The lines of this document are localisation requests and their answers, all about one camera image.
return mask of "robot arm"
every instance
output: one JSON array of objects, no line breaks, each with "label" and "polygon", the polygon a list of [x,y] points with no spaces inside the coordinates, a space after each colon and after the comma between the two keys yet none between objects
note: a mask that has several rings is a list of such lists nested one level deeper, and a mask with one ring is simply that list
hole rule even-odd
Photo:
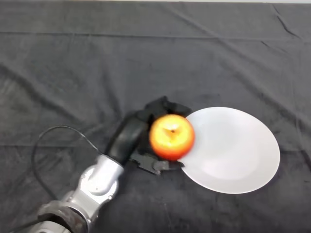
[{"label": "robot arm", "polygon": [[[42,221],[30,233],[88,233],[100,207],[116,194],[123,166],[152,122],[165,114],[187,115],[189,112],[189,108],[162,97],[127,117],[112,137],[105,154],[100,154],[97,163],[82,173],[76,190],[67,193],[60,201],[53,200],[41,206],[38,219]],[[159,174],[160,169],[170,169],[168,161],[137,155],[133,158],[141,168],[154,174]]]}]

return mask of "black cable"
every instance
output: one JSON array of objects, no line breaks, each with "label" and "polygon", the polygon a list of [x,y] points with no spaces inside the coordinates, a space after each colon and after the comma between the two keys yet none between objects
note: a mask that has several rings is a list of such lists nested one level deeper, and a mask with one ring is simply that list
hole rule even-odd
[{"label": "black cable", "polygon": [[53,126],[53,127],[50,127],[48,128],[46,131],[42,132],[38,139],[36,140],[35,144],[34,144],[34,147],[33,147],[33,150],[32,150],[32,153],[31,153],[31,167],[32,167],[32,170],[34,172],[34,176],[35,178],[37,179],[37,181],[39,182],[39,184],[42,186],[42,188],[48,193],[48,195],[53,199],[53,200],[58,200],[57,199],[57,196],[51,191],[51,189],[42,181],[38,171],[37,171],[37,168],[36,168],[36,164],[35,164],[35,153],[36,153],[36,150],[37,150],[37,147],[38,147],[38,144],[40,142],[40,140],[43,138],[43,136],[45,134],[47,134],[48,132],[50,131],[53,131],[55,129],[58,129],[58,128],[65,128],[65,129],[70,129],[70,130],[73,130],[75,132],[77,132],[81,137],[83,137],[98,153],[102,154],[100,152],[100,150],[94,146],[94,144],[83,134],[81,133],[79,130],[73,128],[73,127],[70,127],[70,126],[66,126],[66,125],[57,125],[57,126]]}]

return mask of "red apple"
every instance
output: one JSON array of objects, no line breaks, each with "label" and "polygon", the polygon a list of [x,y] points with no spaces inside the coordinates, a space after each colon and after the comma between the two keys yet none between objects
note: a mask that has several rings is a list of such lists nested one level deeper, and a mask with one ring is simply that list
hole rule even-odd
[{"label": "red apple", "polygon": [[175,114],[157,119],[149,133],[154,152],[159,157],[171,161],[183,157],[193,146],[194,139],[195,133],[190,122]]}]

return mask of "plate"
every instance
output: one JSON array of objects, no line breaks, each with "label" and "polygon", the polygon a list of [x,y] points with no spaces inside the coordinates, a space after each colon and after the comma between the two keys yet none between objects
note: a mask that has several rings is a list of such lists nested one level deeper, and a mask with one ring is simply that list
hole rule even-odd
[{"label": "plate", "polygon": [[192,149],[179,161],[199,185],[221,193],[254,191],[275,175],[280,151],[272,132],[240,110],[205,108],[190,114]]}]

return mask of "dark tablecloth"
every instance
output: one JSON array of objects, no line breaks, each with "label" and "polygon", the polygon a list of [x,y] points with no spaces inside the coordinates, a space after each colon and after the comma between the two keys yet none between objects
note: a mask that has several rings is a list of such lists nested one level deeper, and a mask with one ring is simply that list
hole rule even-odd
[{"label": "dark tablecloth", "polygon": [[[227,195],[128,164],[94,232],[311,232],[310,20],[311,5],[1,1],[1,232],[49,201],[30,170],[41,131],[70,125],[103,150],[127,112],[163,95],[261,120],[281,149],[277,174]],[[77,139],[58,130],[40,144],[59,197],[96,157]]]}]

